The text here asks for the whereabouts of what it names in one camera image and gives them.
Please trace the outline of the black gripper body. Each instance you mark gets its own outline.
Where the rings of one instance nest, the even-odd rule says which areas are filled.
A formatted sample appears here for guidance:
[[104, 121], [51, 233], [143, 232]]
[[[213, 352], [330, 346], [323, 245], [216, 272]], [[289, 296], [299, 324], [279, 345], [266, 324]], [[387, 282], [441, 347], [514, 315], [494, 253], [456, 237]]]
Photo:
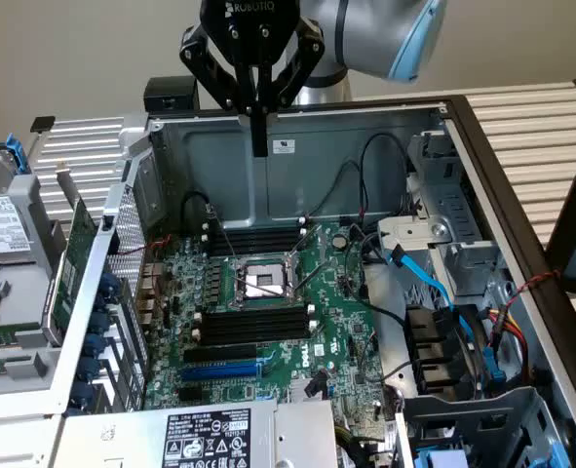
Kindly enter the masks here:
[[227, 62], [274, 65], [300, 20], [298, 1], [203, 1], [202, 27]]

